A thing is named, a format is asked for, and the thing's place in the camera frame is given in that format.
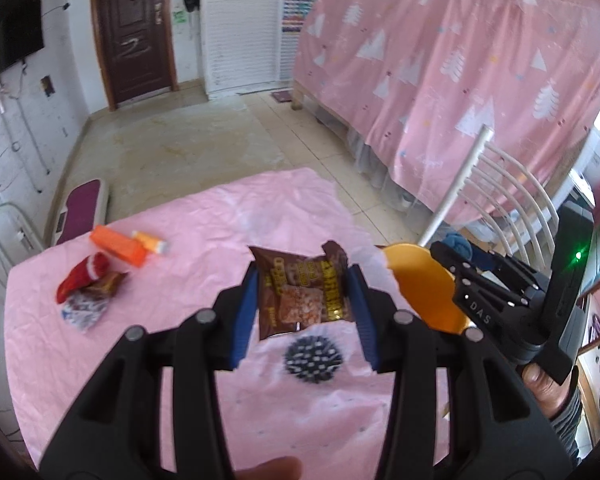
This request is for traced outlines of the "right hand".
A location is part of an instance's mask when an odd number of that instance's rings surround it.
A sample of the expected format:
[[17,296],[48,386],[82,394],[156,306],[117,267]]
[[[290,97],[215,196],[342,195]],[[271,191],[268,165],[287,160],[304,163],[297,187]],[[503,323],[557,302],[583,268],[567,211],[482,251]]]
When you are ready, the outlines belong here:
[[548,376],[538,364],[531,363],[522,370],[521,378],[547,419],[558,415],[568,402],[571,375],[560,384]]

